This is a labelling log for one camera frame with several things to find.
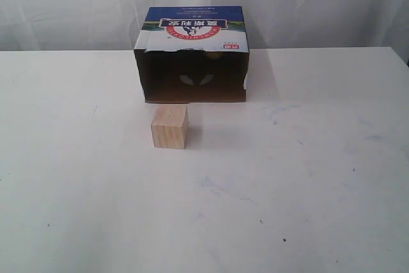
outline table surface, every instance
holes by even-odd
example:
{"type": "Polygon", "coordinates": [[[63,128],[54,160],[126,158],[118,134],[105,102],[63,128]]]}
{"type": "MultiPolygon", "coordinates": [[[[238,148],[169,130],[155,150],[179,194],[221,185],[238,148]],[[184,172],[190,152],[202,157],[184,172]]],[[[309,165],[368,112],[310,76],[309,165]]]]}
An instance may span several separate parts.
{"type": "Polygon", "coordinates": [[[409,69],[251,51],[154,148],[132,51],[0,52],[0,272],[408,272],[409,69]]]}

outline wooden block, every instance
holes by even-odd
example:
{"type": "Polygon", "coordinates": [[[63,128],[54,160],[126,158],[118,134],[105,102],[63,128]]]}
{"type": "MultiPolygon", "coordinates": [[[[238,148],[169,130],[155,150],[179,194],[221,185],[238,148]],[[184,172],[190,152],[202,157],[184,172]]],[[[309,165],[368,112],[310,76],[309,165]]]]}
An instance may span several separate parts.
{"type": "Polygon", "coordinates": [[[161,105],[152,120],[152,138],[155,147],[184,149],[187,127],[186,105],[161,105]]]}

